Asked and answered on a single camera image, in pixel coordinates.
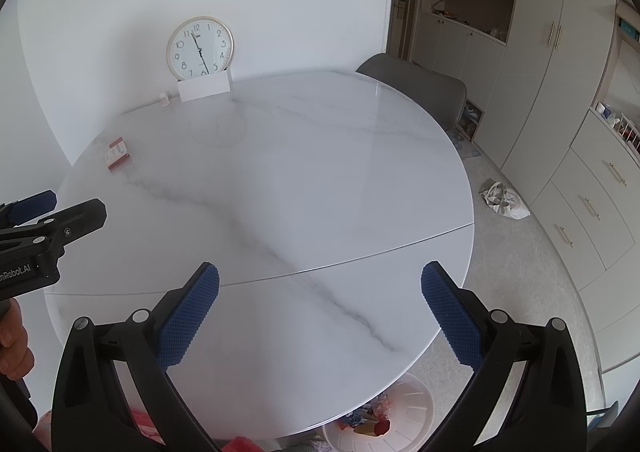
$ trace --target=screw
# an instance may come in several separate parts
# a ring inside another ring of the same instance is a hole
[[[87,317],[80,317],[74,322],[74,327],[78,330],[84,329],[89,325],[89,319]]]
[[[499,309],[491,311],[491,320],[495,323],[504,324],[508,319],[509,317],[507,317],[507,314],[504,311]]]
[[[149,311],[147,311],[146,309],[139,309],[132,315],[131,318],[134,322],[140,324],[141,322],[144,322],[149,318]]]
[[[564,323],[564,320],[562,320],[561,318],[554,318],[551,321],[551,325],[554,327],[554,329],[558,331],[564,331],[564,329],[566,328],[566,324]]]

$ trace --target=gray chair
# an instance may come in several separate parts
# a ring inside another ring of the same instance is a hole
[[[466,102],[466,86],[458,79],[423,69],[386,53],[373,55],[356,71],[400,91],[447,130],[458,122]]]

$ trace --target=white cabinet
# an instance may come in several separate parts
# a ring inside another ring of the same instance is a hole
[[[587,114],[571,148],[618,205],[634,239],[640,242],[640,172],[621,142],[603,119],[591,113]]]
[[[421,13],[413,49],[413,62],[425,69],[433,70],[438,54],[438,44],[444,21],[428,13]]]
[[[412,61],[458,78],[469,100],[483,111],[500,69],[505,45],[455,21],[421,13]]]
[[[604,371],[640,353],[639,190],[640,164],[591,109],[531,206],[578,289]],[[567,238],[554,223],[565,223]],[[602,262],[594,260],[596,253]]]
[[[640,307],[596,333],[596,345],[603,371],[625,362],[640,352],[638,328],[640,328]]]
[[[433,70],[449,77],[460,78],[470,35],[471,32],[468,29],[448,20],[445,21],[442,25],[442,34]]]
[[[640,356],[613,371],[605,372],[602,375],[602,385],[606,405],[611,406],[613,402],[618,402],[618,409],[622,410],[631,393],[634,392],[638,378],[640,378]]]
[[[561,10],[562,0],[516,0],[504,59],[474,138],[498,167],[506,161],[540,90],[553,51],[551,29],[558,31]]]
[[[460,80],[465,83],[466,96],[483,111],[494,89],[505,46],[495,40],[472,32],[466,50]]]
[[[551,181],[587,231],[605,268],[634,245],[615,204],[588,167],[569,149]]]
[[[567,153],[609,55],[616,0],[564,0],[542,87],[502,172],[531,203]]]
[[[604,272],[604,265],[578,217],[553,183],[548,183],[531,210],[558,250],[580,289]]]

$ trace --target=clock hand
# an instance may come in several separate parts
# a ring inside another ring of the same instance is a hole
[[[193,41],[196,43],[196,48],[198,48],[198,53],[200,55],[200,58],[202,59],[202,63],[204,64],[204,69],[207,70],[207,75],[208,75],[209,68],[207,67],[207,63],[204,61],[204,57],[202,56],[202,48],[198,46],[198,41],[196,40],[196,36],[193,34],[193,31],[191,32],[191,36],[193,37]]]

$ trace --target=floor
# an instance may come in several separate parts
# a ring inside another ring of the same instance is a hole
[[[465,158],[462,153],[461,157],[474,195],[476,220],[465,288],[475,292],[489,310],[501,308],[517,322],[545,325],[555,316],[564,319],[580,362],[587,409],[603,407],[593,334],[559,255],[534,217],[515,221],[499,216],[480,198],[478,192],[488,180],[505,181],[489,159],[484,155]],[[518,387],[522,368],[522,364],[516,364],[512,369],[480,440],[499,430]],[[424,381],[433,395],[433,431],[462,393],[471,377],[471,368],[459,365],[440,333],[410,372]]]

